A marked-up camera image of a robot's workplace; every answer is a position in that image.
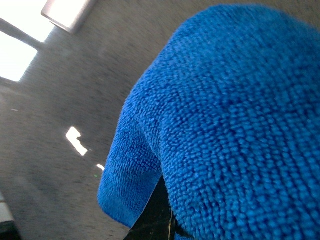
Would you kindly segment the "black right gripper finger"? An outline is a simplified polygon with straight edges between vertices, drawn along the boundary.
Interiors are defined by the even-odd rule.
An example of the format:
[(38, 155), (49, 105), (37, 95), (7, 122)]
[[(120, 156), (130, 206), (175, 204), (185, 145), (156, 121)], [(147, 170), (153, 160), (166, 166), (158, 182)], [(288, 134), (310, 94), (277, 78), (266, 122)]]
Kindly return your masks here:
[(193, 240), (178, 224), (169, 203), (165, 180), (161, 177), (143, 212), (129, 230), (126, 240), (174, 240), (176, 235)]

